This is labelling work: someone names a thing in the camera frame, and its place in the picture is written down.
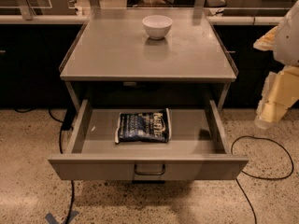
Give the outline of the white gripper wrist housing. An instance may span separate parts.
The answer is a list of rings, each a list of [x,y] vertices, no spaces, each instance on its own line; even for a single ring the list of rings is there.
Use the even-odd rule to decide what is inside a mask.
[[[278,73],[270,72],[263,84],[254,123],[266,130],[275,126],[299,100],[299,1],[278,27],[257,39],[253,47],[261,51],[274,49],[275,60],[287,65]]]

